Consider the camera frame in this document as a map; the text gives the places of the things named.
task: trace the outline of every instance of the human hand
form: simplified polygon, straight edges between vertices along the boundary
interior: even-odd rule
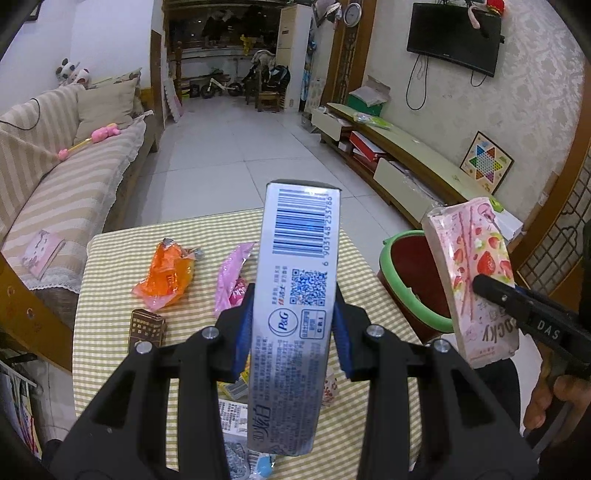
[[[583,417],[589,403],[591,403],[591,383],[571,375],[562,375],[554,383],[554,394],[548,386],[548,376],[551,370],[553,352],[550,348],[538,343],[538,350],[542,356],[542,366],[538,383],[531,393],[530,404],[525,409],[523,425],[528,430],[540,428],[546,420],[546,410],[555,395],[559,400],[568,401],[573,408],[564,422],[554,442],[566,440]]]

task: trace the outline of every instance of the green box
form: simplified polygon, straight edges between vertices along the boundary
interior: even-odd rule
[[[382,107],[384,104],[380,103],[379,105],[367,106],[363,100],[359,100],[356,96],[348,94],[347,106],[350,106],[352,109],[357,110],[358,112],[379,116],[379,114],[382,113]]]

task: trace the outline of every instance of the tv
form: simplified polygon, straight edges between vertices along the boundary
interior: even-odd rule
[[[466,7],[414,4],[407,50],[457,63],[495,76],[501,43],[499,15],[474,10],[480,30],[472,27]]]

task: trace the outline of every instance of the pink stick toy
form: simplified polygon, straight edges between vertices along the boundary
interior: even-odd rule
[[[83,148],[91,143],[102,142],[106,138],[113,137],[115,135],[119,135],[120,133],[121,133],[121,130],[119,130],[119,128],[117,128],[117,124],[109,124],[106,127],[98,128],[92,132],[92,135],[90,136],[90,138],[83,140],[82,142],[74,145],[73,147],[64,148],[63,150],[60,150],[60,152],[57,154],[57,158],[59,158],[60,161],[64,161],[71,154],[73,154],[75,151],[80,150],[81,148]]]

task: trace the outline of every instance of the p&g logo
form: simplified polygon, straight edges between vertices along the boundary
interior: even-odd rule
[[[269,328],[279,336],[285,337],[296,331],[297,315],[288,309],[277,309],[269,315]]]

